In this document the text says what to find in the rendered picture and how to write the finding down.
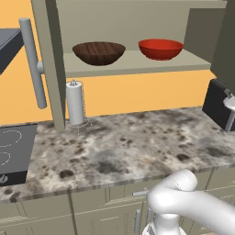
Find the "beige base cabinet run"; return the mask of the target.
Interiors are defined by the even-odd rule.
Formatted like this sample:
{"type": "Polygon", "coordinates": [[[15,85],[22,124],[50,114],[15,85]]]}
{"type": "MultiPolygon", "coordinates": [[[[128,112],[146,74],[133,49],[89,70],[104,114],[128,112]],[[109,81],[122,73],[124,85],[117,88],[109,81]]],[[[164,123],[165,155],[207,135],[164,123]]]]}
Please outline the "beige base cabinet run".
{"type": "Polygon", "coordinates": [[[68,196],[0,204],[0,235],[75,235],[68,196]]]}

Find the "white paper towel roll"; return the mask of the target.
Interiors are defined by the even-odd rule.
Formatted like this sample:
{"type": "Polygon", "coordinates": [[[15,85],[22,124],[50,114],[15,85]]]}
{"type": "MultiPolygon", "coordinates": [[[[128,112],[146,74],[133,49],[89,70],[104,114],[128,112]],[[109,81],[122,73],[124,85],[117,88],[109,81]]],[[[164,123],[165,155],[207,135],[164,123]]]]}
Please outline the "white paper towel roll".
{"type": "Polygon", "coordinates": [[[89,123],[85,114],[83,83],[71,80],[66,83],[66,101],[70,125],[77,128],[77,133],[89,123]]]}

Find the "brown wooden bowl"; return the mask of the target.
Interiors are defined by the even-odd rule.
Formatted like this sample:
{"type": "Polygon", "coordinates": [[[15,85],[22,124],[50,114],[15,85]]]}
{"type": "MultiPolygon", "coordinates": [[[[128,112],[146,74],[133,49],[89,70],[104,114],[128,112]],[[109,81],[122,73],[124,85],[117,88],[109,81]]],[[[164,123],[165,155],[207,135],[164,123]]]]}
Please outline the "brown wooden bowl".
{"type": "Polygon", "coordinates": [[[106,66],[116,62],[126,47],[105,41],[84,42],[73,46],[74,54],[83,62],[94,66],[106,66]]]}

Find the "beige drawer front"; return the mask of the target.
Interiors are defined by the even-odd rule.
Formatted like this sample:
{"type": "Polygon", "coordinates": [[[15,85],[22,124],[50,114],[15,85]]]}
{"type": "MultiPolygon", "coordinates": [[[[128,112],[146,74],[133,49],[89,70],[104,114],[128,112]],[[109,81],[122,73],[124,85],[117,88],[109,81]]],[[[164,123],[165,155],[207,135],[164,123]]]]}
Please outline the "beige drawer front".
{"type": "MultiPolygon", "coordinates": [[[[204,190],[211,172],[196,173],[197,189],[204,190]]],[[[157,185],[160,180],[145,181],[141,183],[133,183],[127,185],[113,186],[109,188],[109,199],[116,200],[127,196],[132,196],[133,193],[150,190],[153,186],[157,185]]]]}

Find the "red bowl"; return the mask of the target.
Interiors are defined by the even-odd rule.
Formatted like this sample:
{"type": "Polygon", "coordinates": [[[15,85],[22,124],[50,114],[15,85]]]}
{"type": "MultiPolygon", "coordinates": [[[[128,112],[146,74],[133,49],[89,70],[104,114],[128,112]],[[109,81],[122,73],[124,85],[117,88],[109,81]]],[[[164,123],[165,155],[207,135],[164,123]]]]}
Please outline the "red bowl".
{"type": "Polygon", "coordinates": [[[184,48],[184,44],[171,39],[144,39],[139,42],[143,55],[156,61],[169,61],[184,48]]]}

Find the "black small appliance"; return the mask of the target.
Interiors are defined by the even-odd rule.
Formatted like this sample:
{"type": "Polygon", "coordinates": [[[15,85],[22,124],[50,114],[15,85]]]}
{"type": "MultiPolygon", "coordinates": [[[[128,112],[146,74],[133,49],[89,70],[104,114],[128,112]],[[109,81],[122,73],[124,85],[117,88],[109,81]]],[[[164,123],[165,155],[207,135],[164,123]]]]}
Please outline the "black small appliance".
{"type": "Polygon", "coordinates": [[[224,104],[228,97],[226,86],[217,79],[212,79],[207,88],[207,94],[202,110],[226,132],[235,131],[235,111],[224,104]]]}

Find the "black hob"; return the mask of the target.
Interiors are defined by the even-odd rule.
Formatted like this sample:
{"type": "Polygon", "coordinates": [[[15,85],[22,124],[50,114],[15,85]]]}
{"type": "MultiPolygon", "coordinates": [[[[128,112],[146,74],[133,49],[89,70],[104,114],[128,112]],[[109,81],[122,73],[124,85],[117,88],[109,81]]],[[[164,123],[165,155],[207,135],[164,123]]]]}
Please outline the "black hob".
{"type": "Polygon", "coordinates": [[[0,128],[0,186],[26,182],[37,124],[0,128]]]}

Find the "dark grey range hood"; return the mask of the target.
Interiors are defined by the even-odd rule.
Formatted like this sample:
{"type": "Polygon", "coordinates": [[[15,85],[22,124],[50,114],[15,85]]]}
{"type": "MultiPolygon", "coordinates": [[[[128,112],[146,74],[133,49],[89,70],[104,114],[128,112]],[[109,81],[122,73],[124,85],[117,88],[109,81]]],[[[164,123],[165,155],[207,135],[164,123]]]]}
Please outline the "dark grey range hood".
{"type": "Polygon", "coordinates": [[[19,28],[0,28],[0,75],[23,47],[19,28]]]}

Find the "beige wall cabinet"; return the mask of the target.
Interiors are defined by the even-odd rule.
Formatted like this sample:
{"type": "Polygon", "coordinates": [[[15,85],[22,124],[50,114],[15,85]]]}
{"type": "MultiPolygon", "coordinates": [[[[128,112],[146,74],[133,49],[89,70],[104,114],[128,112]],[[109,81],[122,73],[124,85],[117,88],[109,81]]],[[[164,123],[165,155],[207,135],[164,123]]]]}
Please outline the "beige wall cabinet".
{"type": "Polygon", "coordinates": [[[203,70],[210,67],[226,0],[55,0],[68,77],[203,70]],[[142,39],[184,44],[169,61],[146,58],[142,39]],[[107,66],[92,66],[73,53],[81,42],[110,41],[126,51],[107,66]]]}

